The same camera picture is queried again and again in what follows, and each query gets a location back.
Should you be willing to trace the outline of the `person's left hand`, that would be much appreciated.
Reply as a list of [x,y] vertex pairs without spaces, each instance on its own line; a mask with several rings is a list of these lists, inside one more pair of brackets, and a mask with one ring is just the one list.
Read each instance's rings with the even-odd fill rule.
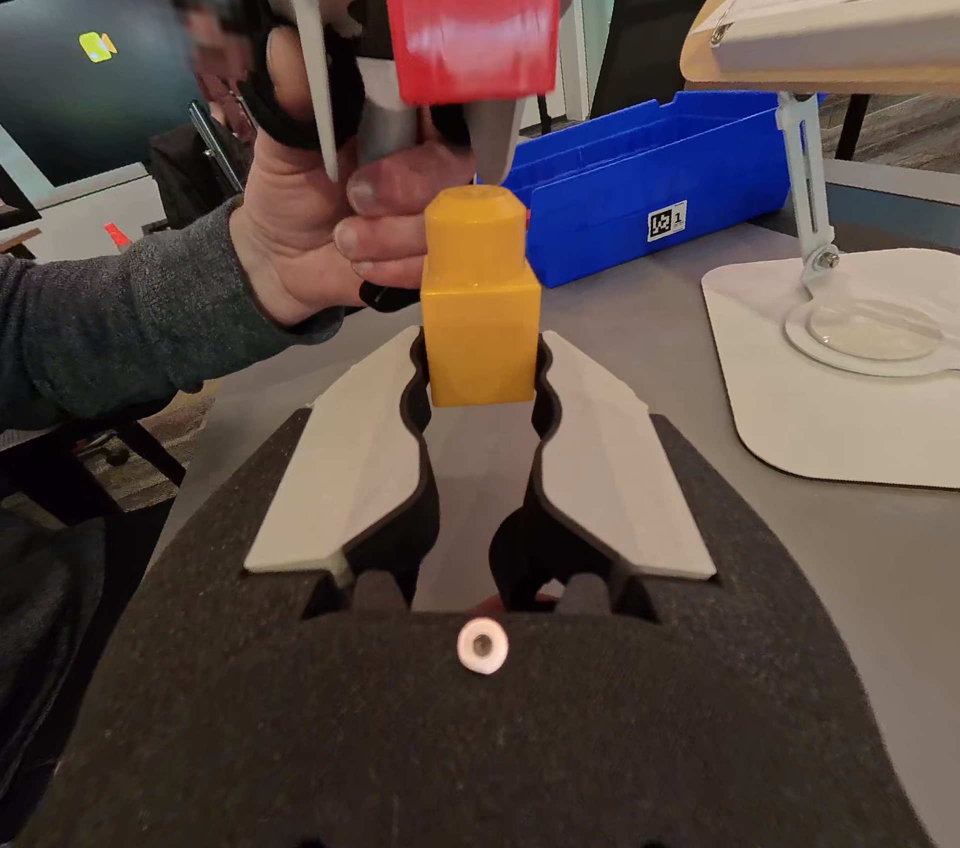
[[323,310],[359,307],[362,283],[418,290],[425,212],[443,190],[474,180],[469,147],[450,146],[418,116],[416,145],[361,165],[357,142],[338,153],[339,177],[322,156],[260,130],[231,240],[261,309],[290,328]]

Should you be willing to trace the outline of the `wooden book stand white base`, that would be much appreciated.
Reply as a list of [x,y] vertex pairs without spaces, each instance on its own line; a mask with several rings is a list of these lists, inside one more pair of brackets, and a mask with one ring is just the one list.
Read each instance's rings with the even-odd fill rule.
[[958,254],[844,253],[830,223],[816,95],[958,89],[959,0],[867,0],[713,49],[708,0],[680,69],[694,87],[776,90],[798,260],[716,267],[702,295],[734,426],[814,480],[956,490]]

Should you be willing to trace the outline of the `person's left forearm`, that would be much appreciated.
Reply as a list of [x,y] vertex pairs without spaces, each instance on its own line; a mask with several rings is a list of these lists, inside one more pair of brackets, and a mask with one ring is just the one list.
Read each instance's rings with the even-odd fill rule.
[[234,250],[234,210],[228,202],[121,255],[3,257],[2,431],[105,418],[333,338],[343,306],[291,327],[266,314]]

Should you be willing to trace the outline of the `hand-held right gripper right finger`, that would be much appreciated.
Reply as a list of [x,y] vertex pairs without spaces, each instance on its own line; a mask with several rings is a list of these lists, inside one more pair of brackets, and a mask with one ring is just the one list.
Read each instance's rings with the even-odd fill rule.
[[586,576],[603,584],[612,612],[652,612],[646,578],[716,577],[647,404],[552,330],[538,340],[532,425],[522,504],[490,543],[508,611],[552,611],[543,587],[570,591]]

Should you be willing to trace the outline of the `black office chair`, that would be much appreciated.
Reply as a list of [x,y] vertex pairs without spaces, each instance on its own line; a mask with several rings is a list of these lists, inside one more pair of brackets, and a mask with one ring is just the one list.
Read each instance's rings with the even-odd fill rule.
[[613,0],[589,117],[669,103],[686,86],[683,43],[706,0]]

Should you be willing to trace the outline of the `yellow toy block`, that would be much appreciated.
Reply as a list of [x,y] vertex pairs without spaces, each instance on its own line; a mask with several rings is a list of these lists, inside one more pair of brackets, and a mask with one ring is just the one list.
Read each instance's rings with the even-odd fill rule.
[[542,286],[526,224],[520,200],[493,185],[448,188],[426,209],[420,302],[435,408],[534,398]]

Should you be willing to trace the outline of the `grey desk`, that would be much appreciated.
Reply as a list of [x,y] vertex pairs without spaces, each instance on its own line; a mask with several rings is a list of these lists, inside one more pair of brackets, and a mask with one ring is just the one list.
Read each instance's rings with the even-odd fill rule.
[[[894,767],[939,846],[958,846],[958,493],[795,478],[748,452],[721,378],[701,279],[717,266],[792,258],[795,239],[744,224],[545,290],[541,325],[662,414],[786,546],[858,667]],[[418,309],[354,314],[331,341],[221,382],[150,567],[202,504],[296,409]],[[522,500],[536,439],[528,404],[440,410],[426,432],[440,534],[417,610],[495,593],[487,547]]]

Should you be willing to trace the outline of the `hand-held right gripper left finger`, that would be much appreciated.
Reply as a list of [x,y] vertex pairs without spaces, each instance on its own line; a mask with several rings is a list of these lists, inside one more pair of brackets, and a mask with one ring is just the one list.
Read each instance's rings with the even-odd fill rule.
[[313,402],[246,554],[248,573],[326,572],[344,591],[386,572],[413,601],[439,537],[427,383],[424,331],[409,327]]

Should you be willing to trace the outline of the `blue plastic bin with tag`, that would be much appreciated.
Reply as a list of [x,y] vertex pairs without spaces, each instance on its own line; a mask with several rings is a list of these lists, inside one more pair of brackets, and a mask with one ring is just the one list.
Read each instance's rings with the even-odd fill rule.
[[520,142],[504,181],[547,289],[780,210],[778,96],[680,91]]

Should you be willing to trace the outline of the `large black monitor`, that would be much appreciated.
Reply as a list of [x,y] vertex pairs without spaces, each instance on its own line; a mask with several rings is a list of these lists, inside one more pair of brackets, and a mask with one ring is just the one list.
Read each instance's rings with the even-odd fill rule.
[[2,128],[53,186],[144,162],[202,100],[174,0],[2,3]]

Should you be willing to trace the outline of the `person's torso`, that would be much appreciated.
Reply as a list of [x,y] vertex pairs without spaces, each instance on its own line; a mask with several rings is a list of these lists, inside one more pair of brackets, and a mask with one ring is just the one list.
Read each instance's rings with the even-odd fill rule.
[[2,510],[2,810],[97,612],[105,565],[102,518],[51,529]]

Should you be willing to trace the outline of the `dark jacket on chair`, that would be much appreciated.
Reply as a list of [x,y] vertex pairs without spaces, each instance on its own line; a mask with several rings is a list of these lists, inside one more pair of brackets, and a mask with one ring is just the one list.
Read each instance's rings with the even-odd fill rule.
[[188,105],[188,122],[150,138],[147,169],[169,228],[180,230],[242,193],[253,145],[216,120],[203,101]]

